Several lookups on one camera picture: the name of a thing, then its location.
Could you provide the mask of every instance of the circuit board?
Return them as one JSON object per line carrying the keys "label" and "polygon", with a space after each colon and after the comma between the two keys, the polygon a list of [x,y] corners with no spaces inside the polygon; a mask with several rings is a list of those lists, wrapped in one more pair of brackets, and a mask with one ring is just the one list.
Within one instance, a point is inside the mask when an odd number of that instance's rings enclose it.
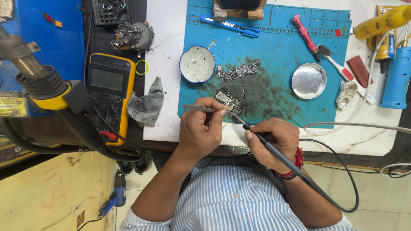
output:
{"label": "circuit board", "polygon": [[237,115],[244,109],[244,103],[237,97],[231,97],[227,88],[222,88],[214,98]]}
{"label": "circuit board", "polygon": [[227,72],[223,72],[223,69],[221,68],[221,65],[218,64],[217,67],[217,71],[216,73],[218,74],[218,77],[220,78],[224,78],[225,82],[229,82],[231,80],[237,79],[237,78],[241,78],[246,74],[252,74],[257,72],[257,67],[261,65],[260,60],[256,61],[256,62],[252,62],[250,64],[229,70]]}

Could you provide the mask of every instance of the workbench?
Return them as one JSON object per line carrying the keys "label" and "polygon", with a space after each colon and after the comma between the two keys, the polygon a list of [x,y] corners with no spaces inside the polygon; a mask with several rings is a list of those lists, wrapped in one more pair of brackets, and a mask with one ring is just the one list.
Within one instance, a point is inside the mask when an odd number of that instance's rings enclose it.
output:
{"label": "workbench", "polygon": [[[399,0],[391,0],[388,2],[396,5],[403,4],[403,2]],[[267,3],[351,10],[350,19],[353,20],[353,26],[376,15],[375,1],[373,0],[313,1],[311,3],[304,0],[296,0],[293,2],[286,0],[268,0]],[[145,7],[147,7],[147,16],[145,16]],[[178,63],[183,51],[186,8],[186,0],[152,0],[148,2],[146,0],[139,0],[136,4],[136,11],[138,13],[134,14],[135,19],[138,21],[147,19],[153,26],[155,32],[152,45],[154,51],[149,51],[145,54],[145,60],[149,64],[150,70],[145,76],[136,76],[134,91],[138,97],[147,94],[154,79],[159,76],[162,79],[163,89],[166,94],[164,95],[163,107],[156,125],[153,127],[145,125],[144,128],[140,128],[133,119],[130,119],[127,138],[139,145],[162,151],[172,151],[177,146],[179,139],[180,118],[177,115],[177,106],[181,73]],[[90,9],[89,1],[84,0],[83,25],[85,36],[88,34]],[[403,37],[403,33],[402,29],[399,29],[398,37]],[[114,33],[110,29],[98,28],[93,24],[88,55],[95,52],[119,55],[109,44],[109,41],[113,37]],[[360,55],[365,65],[369,67],[372,53],[368,50],[365,40],[359,40],[352,35],[347,47],[346,60],[356,55]],[[124,51],[121,56],[137,61],[136,54],[133,51]],[[142,73],[144,72],[144,64],[140,64],[137,69]],[[370,93],[376,97],[377,102],[379,102],[382,98],[381,90],[384,87],[385,79],[383,75],[380,76],[379,74],[379,64],[374,65],[373,72],[372,78],[375,83],[371,85]],[[351,107],[344,111],[337,112],[335,121],[344,122],[354,110],[358,100],[362,100],[359,94],[356,95]],[[383,109],[376,105],[365,104],[354,121],[409,127],[411,126],[409,125],[410,118],[410,107],[405,110],[397,110]],[[29,141],[81,145],[73,133],[55,116],[12,119],[12,124],[15,129]],[[232,156],[234,154],[245,154],[249,151],[241,125],[223,123],[222,134],[222,143],[212,155]],[[408,134],[368,127],[346,126],[337,132],[324,136],[313,136],[305,133],[303,129],[300,128],[300,137],[314,137],[326,143],[336,152],[341,153],[341,157],[347,165],[375,169],[378,169],[380,164],[391,163],[393,158],[403,152],[408,153],[407,151],[411,147],[411,137]],[[321,145],[304,142],[300,144],[300,147],[305,151],[304,158],[306,161],[317,164],[339,164],[338,159]],[[127,144],[124,145],[124,148],[133,149],[132,146]]]}

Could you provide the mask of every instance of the blue striped shirt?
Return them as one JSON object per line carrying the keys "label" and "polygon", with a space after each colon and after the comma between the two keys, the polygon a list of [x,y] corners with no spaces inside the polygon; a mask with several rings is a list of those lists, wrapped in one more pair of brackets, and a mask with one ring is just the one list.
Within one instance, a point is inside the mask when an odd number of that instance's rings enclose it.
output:
{"label": "blue striped shirt", "polygon": [[122,231],[276,230],[355,231],[343,215],[337,224],[308,229],[285,202],[270,170],[246,159],[203,158],[181,194],[174,216],[149,222],[130,209]]}

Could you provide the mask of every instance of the yellow wall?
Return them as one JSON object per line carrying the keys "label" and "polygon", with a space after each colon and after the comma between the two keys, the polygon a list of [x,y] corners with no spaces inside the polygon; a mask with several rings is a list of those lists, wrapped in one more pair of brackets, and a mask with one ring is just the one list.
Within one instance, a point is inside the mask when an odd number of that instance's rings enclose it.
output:
{"label": "yellow wall", "polygon": [[[117,165],[98,152],[66,153],[0,181],[0,229],[76,231],[113,192]],[[82,231],[114,230],[115,209]]]}

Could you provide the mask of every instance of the toothbrush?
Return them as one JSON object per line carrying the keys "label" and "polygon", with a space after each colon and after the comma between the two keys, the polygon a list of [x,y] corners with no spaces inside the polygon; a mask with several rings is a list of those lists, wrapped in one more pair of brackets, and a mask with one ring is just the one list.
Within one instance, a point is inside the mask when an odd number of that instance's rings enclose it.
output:
{"label": "toothbrush", "polygon": [[[317,50],[318,52],[324,56],[326,59],[328,59],[333,65],[334,67],[337,69],[337,71],[339,72],[339,74],[347,81],[347,82],[356,82],[357,83],[357,92],[362,96],[365,97],[365,93],[366,90],[354,79],[354,76],[350,73],[350,71],[347,68],[344,68],[341,65],[338,65],[338,63],[336,63],[331,57],[331,50],[328,49],[328,47],[323,46],[321,44],[319,44],[317,46]],[[369,102],[370,104],[375,104],[375,98],[372,97],[370,94],[368,94],[367,98],[366,98],[367,102]]]}

